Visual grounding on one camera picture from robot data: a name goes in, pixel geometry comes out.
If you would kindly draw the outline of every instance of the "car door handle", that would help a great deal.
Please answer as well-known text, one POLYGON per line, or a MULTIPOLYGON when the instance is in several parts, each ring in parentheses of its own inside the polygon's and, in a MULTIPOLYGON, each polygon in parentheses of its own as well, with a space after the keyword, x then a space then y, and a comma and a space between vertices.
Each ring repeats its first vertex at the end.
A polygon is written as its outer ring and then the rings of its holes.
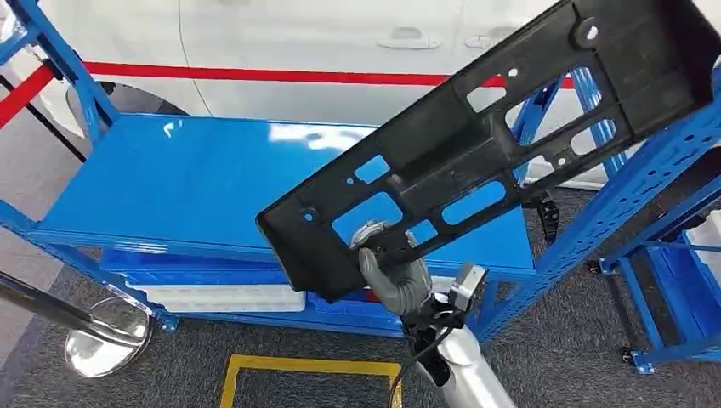
POLYGON ((434 49, 442 43, 439 35, 424 33, 416 27, 395 27, 388 37, 376 42, 384 48, 400 49, 434 49))
POLYGON ((497 43, 498 40, 484 35, 475 35, 467 37, 465 40, 463 40, 463 45, 468 48, 477 48, 484 50, 491 49, 497 43))

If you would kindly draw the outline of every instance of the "black bracket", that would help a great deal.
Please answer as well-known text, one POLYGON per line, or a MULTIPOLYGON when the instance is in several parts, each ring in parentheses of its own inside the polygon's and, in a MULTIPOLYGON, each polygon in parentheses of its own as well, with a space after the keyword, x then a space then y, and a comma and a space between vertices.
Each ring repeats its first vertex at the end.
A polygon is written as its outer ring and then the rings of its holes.
POLYGON ((546 243, 551 245, 556 242, 556 237, 559 233, 561 211, 559 207, 556 206, 551 195, 549 195, 547 191, 543 191, 540 196, 532 197, 530 201, 524 202, 521 206, 523 208, 536 210, 538 218, 541 220, 543 237, 546 239, 546 243))
POLYGON ((402 219, 368 245, 388 270, 407 264, 710 103, 720 54, 718 33, 690 0, 562 0, 263 210, 258 227, 296 290, 337 299, 366 284, 357 250, 332 227, 346 212, 387 194, 402 219), (580 66, 603 95, 598 106, 519 145, 506 113, 580 66), (476 111, 468 95, 498 74, 506 95, 476 111), (615 123, 615 137, 574 152, 571 139, 602 120, 615 123), (377 156, 385 174, 370 182, 355 175, 377 156), (554 171, 519 185, 514 169, 537 156, 554 171), (446 207, 490 183, 502 186, 499 201, 455 224, 444 220, 446 207), (423 221, 437 235, 410 246, 406 231, 423 221))

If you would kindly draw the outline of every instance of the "yellow floor marking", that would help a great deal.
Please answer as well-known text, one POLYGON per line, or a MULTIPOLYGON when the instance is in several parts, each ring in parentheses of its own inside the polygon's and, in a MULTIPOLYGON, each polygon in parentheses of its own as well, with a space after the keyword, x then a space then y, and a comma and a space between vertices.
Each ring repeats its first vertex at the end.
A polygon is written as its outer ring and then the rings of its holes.
MULTIPOLYGON (((232 354, 228 361, 228 371, 225 373, 225 384, 220 395, 219 408, 232 408, 233 398, 236 396, 236 379, 241 368, 255 370, 278 371, 304 371, 322 372, 327 374, 361 374, 365 376, 386 376, 389 386, 393 384, 395 376, 400 371, 396 363, 377 363, 371 361, 343 361, 343 360, 309 360, 289 359, 285 357, 263 357, 259 355, 232 354)), ((393 408, 401 408, 401 390, 398 388, 393 398, 393 408)))

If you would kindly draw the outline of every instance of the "red stripe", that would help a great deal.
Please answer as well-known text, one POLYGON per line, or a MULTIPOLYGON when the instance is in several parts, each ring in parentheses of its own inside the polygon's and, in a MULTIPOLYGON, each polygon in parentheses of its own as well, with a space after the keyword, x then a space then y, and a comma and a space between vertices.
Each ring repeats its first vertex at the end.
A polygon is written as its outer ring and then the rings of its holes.
MULTIPOLYGON (((445 74, 389 74, 372 72, 246 70, 242 68, 199 68, 189 66, 119 64, 85 61, 92 74, 124 77, 163 77, 185 79, 225 79, 233 81, 359 83, 366 85, 425 85, 436 86, 448 79, 445 74)), ((502 88, 502 76, 494 76, 482 84, 488 88, 502 88)), ((573 88, 570 78, 564 78, 562 88, 573 88)))
POLYGON ((40 65, 20 85, 0 101, 0 128, 10 122, 53 79, 53 72, 40 65))

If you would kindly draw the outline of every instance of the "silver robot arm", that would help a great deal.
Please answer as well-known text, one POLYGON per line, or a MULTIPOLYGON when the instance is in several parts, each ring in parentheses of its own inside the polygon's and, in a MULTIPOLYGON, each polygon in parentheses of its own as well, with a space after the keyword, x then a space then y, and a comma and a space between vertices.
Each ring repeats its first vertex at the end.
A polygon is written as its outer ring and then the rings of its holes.
MULTIPOLYGON (((515 408, 485 362, 478 339, 463 323, 463 316, 477 300, 487 270, 465 264, 447 295, 432 293, 423 260, 386 274, 378 267, 372 249, 363 247, 386 225, 368 222, 356 232, 351 245, 360 247, 360 272, 368 285, 381 303, 403 321, 417 367, 439 389, 450 408, 515 408)), ((415 244, 412 235, 408 239, 415 244)))

